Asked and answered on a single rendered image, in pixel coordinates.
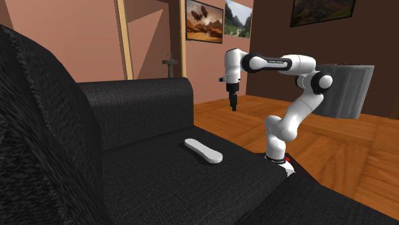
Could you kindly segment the grey pedestal sink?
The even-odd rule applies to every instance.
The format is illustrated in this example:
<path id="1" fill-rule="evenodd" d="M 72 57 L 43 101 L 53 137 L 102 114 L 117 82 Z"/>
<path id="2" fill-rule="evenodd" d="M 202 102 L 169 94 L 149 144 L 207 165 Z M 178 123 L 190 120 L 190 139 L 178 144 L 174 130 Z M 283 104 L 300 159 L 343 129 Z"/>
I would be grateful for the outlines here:
<path id="1" fill-rule="evenodd" d="M 178 64 L 178 61 L 173 58 L 173 54 L 170 52 L 167 54 L 169 56 L 168 60 L 163 60 L 162 64 L 168 66 L 168 78 L 174 78 L 173 67 Z"/>

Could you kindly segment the desert scene wall picture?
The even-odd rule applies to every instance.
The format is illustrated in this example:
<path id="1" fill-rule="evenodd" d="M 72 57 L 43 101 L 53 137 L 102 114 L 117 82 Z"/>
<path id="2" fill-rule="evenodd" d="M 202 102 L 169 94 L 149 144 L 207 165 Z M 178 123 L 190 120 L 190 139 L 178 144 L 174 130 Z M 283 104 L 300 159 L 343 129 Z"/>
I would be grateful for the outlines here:
<path id="1" fill-rule="evenodd" d="M 185 0 L 186 40 L 223 43 L 224 10 L 197 0 Z"/>

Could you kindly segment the dark robot stand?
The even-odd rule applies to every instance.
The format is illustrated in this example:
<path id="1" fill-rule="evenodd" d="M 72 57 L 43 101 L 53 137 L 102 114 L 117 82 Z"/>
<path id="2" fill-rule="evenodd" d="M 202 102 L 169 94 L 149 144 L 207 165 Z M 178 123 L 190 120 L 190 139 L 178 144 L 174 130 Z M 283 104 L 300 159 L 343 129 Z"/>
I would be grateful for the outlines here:
<path id="1" fill-rule="evenodd" d="M 286 161 L 291 163 L 295 172 L 302 177 L 315 181 L 315 179 L 289 154 L 285 153 Z"/>

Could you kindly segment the mountain valley wall picture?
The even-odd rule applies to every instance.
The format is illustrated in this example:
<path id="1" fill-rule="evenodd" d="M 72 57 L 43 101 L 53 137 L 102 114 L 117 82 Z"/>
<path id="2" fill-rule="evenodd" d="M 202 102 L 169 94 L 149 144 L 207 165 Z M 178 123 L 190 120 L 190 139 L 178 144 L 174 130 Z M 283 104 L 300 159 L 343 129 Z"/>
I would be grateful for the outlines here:
<path id="1" fill-rule="evenodd" d="M 225 0 L 224 34 L 250 39 L 253 9 Z"/>

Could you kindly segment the white remote control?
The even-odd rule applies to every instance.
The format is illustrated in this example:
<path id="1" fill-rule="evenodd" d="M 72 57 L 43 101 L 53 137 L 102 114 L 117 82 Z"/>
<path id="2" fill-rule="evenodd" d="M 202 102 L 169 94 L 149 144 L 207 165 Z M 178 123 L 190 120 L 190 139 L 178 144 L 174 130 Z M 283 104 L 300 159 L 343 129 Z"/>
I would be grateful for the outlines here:
<path id="1" fill-rule="evenodd" d="M 223 160 L 222 153 L 205 146 L 195 139 L 186 139 L 184 144 L 192 151 L 195 151 L 198 155 L 201 155 L 208 163 L 218 164 Z"/>

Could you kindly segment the pale wooden door frame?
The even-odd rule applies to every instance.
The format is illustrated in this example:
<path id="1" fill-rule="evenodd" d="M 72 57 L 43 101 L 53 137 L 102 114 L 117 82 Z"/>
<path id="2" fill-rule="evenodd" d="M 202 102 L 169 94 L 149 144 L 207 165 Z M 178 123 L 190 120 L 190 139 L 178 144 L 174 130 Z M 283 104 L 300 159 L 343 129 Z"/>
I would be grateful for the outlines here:
<path id="1" fill-rule="evenodd" d="M 185 48 L 185 0 L 165 0 L 172 6 L 178 3 L 179 14 L 179 50 L 180 50 L 180 76 L 187 77 L 186 67 L 186 48 Z M 118 12 L 117 18 L 120 22 L 120 43 L 123 53 L 124 65 L 126 69 L 126 80 L 134 80 L 134 70 L 132 66 L 132 54 L 129 42 L 129 29 L 125 9 L 125 0 L 114 0 L 115 9 Z"/>

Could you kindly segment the grey draped round table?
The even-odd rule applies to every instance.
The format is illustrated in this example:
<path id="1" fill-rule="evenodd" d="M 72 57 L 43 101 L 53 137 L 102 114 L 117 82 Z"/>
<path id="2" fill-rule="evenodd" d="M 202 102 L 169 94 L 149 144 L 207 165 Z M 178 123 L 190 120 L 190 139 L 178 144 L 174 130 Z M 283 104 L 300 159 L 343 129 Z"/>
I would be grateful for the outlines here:
<path id="1" fill-rule="evenodd" d="M 318 65 L 317 70 L 331 74 L 333 82 L 322 103 L 313 111 L 319 116 L 357 119 L 372 79 L 373 65 Z"/>

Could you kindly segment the dark landscape wall picture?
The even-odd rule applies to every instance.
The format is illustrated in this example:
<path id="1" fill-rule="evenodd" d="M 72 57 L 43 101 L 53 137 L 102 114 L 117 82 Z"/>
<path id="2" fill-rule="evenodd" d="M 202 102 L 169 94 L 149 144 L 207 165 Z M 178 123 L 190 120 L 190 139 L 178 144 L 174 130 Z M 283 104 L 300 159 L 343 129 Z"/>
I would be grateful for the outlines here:
<path id="1" fill-rule="evenodd" d="M 290 27 L 350 18 L 356 0 L 293 0 Z"/>

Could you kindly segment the black fabric sofa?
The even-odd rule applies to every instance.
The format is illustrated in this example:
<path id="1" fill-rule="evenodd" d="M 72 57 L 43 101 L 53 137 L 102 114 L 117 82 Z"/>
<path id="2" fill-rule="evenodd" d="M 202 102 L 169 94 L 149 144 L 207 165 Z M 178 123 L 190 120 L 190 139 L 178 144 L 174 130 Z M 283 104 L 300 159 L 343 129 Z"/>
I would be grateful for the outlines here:
<path id="1" fill-rule="evenodd" d="M 399 225 L 196 127 L 193 110 L 186 78 L 78 83 L 0 24 L 0 225 Z"/>

